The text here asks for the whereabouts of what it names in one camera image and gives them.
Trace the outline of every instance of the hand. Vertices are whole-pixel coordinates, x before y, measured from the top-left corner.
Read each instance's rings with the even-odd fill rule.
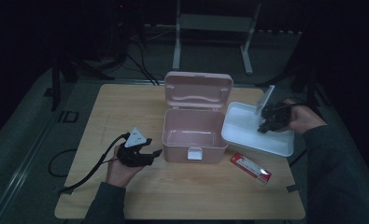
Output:
[[[117,158],[117,152],[120,149],[119,146],[114,148],[114,156],[111,158],[114,161],[108,163],[106,183],[125,188],[131,179],[141,171],[144,166],[141,167],[128,167],[120,162]]]
[[[283,103],[291,105],[294,104],[294,101],[286,99]],[[327,123],[309,107],[304,105],[295,105],[291,108],[291,122],[289,123],[289,129],[298,133],[305,133],[308,130],[323,125],[327,125]]]

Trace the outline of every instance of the pink plastic box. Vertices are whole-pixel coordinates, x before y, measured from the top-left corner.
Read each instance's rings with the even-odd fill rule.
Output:
[[[217,163],[228,147],[221,136],[233,80],[229,75],[169,72],[164,80],[168,109],[163,149],[167,161]]]

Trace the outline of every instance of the dark background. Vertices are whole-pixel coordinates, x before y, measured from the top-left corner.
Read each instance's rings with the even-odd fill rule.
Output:
[[[127,2],[133,5],[125,9],[137,10],[122,11],[120,5]],[[237,8],[226,2],[188,0],[182,9],[240,15],[251,8],[248,1],[238,1],[243,6]],[[256,30],[304,32],[288,70],[306,64],[316,71],[369,166],[369,1],[262,2]],[[50,68],[54,53],[98,59],[98,46],[114,13],[124,22],[141,17],[151,25],[175,24],[176,1],[0,1],[0,129]],[[299,73],[295,75],[307,76],[309,70]]]

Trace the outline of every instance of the wooden table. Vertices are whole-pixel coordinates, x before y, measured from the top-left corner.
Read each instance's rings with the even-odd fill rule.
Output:
[[[255,105],[262,95],[261,90],[233,88],[229,103]],[[82,179],[111,142],[134,127],[153,139],[142,153],[163,148],[163,118],[168,108],[163,86],[104,85],[65,185]],[[230,163],[236,151],[272,173],[267,185]],[[61,195],[55,216],[84,218],[105,178],[106,164],[72,195]],[[167,162],[162,154],[127,186],[124,212],[128,219],[301,219],[305,210],[299,193],[286,189],[293,184],[286,158],[258,150],[228,147],[218,164]]]

